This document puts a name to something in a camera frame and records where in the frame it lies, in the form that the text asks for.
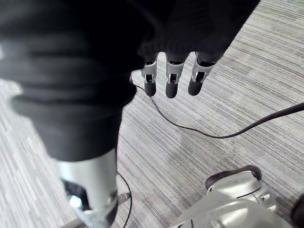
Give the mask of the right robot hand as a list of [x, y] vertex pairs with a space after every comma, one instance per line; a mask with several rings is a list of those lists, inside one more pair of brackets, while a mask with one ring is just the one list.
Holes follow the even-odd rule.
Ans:
[[117, 143], [131, 73], [159, 52], [215, 63], [257, 0], [3, 0], [0, 77], [18, 83], [28, 117], [59, 166], [78, 216], [92, 228], [116, 217]]

